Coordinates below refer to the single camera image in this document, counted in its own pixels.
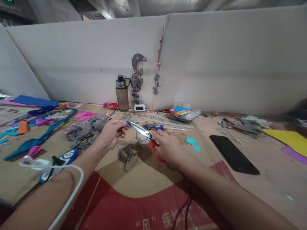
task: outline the teal felt shape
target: teal felt shape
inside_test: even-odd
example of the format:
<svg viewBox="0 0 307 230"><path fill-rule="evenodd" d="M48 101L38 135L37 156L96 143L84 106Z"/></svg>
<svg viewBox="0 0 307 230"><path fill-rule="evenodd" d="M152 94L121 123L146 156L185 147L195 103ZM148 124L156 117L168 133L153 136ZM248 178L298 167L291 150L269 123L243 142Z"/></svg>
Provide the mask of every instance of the teal felt shape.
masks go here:
<svg viewBox="0 0 307 230"><path fill-rule="evenodd" d="M193 149L196 152L200 152L201 151L201 148L198 145L193 145Z"/></svg>
<svg viewBox="0 0 307 230"><path fill-rule="evenodd" d="M196 144L196 141L193 138L187 138L186 142L188 142L191 145L195 145Z"/></svg>

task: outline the white cable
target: white cable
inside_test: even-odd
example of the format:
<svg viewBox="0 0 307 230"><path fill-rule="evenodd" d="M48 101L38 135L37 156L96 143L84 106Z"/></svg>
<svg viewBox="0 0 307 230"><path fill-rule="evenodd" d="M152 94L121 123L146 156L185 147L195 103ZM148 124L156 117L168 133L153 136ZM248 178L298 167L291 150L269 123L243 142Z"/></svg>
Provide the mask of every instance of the white cable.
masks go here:
<svg viewBox="0 0 307 230"><path fill-rule="evenodd" d="M19 162L19 165L22 166L22 167L33 168L33 165L25 165L24 162L28 162L28 161L21 161L21 162ZM68 208L68 206L70 205L71 201L75 197L75 195L76 195L76 193L77 193L78 189L80 188L81 183L83 181L84 173L83 173L83 170L80 167L76 166L76 165L62 165L62 166L42 165L42 166L39 166L39 167L40 168L68 168L68 167L73 167L73 168L78 169L79 172L80 172L80 180L79 180L75 190L73 191L73 193L71 194L70 198L66 202L66 204L65 204L64 208L62 209L62 211L59 213L59 215L56 217L56 219L53 221L53 223L48 228L48 230L52 230L57 225L59 220L62 218L62 216L65 213L66 209Z"/></svg>
<svg viewBox="0 0 307 230"><path fill-rule="evenodd" d="M45 115L45 118L52 118L52 117L58 117L61 113L64 113L64 111L62 110L51 110L49 111L46 115Z"/></svg>

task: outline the plastic bag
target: plastic bag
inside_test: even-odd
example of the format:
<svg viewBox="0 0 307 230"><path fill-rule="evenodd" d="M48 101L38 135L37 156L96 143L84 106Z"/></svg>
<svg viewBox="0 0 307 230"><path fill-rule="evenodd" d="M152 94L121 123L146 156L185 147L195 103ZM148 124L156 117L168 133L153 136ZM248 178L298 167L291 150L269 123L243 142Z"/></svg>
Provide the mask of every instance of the plastic bag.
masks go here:
<svg viewBox="0 0 307 230"><path fill-rule="evenodd" d="M201 114L201 110L192 110L191 106L184 101L175 100L174 109L177 108L177 112L174 114L180 116L182 119L194 119Z"/></svg>

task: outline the scissors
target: scissors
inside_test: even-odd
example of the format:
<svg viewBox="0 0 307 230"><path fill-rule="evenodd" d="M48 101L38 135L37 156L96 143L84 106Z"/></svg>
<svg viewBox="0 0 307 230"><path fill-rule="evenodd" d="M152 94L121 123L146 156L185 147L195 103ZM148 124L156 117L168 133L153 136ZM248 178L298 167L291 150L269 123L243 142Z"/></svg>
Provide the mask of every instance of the scissors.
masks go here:
<svg viewBox="0 0 307 230"><path fill-rule="evenodd" d="M158 161L162 162L162 163L167 163L166 160L163 160L158 153L156 152L156 150L154 149L154 146L159 147L160 145L154 140L152 139L150 133L148 130L144 129L142 126L139 126L137 124L135 124L134 122L129 122L133 128L135 128L136 131L138 131L139 133L141 133L142 135L144 135L145 137L147 137L148 141L149 141L149 147L151 149L151 151L153 152L153 155L158 159Z"/></svg>

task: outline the black rectangular object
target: black rectangular object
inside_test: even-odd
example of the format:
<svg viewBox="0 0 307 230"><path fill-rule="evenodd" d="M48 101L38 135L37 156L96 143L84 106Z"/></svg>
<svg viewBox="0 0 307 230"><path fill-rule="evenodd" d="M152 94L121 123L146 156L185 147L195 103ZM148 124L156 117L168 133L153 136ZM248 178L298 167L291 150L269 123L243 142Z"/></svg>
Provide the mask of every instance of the black rectangular object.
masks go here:
<svg viewBox="0 0 307 230"><path fill-rule="evenodd" d="M234 171L251 175L260 174L259 170L227 137L211 135L210 138Z"/></svg>

